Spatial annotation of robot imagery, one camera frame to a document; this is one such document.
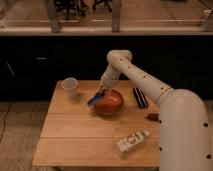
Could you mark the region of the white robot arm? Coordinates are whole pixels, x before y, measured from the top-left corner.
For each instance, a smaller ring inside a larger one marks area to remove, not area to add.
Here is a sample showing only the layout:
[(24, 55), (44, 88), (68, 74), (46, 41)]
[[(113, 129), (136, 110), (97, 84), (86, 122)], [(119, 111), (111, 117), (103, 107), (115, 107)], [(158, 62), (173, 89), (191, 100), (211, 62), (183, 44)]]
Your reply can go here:
[(159, 171), (213, 171), (206, 106), (187, 89), (174, 89), (131, 63), (129, 50), (107, 53), (102, 88), (114, 87), (121, 74), (159, 107)]

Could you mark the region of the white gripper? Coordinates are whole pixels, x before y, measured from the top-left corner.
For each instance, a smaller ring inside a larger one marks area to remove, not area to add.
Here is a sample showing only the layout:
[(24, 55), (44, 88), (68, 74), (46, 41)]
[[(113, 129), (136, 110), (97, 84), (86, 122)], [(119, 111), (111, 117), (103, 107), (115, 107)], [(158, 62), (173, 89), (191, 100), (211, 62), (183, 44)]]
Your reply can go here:
[(111, 65), (108, 65), (105, 72), (101, 76), (99, 92), (102, 96), (106, 96), (110, 93), (117, 82), (119, 81), (120, 72), (114, 69)]

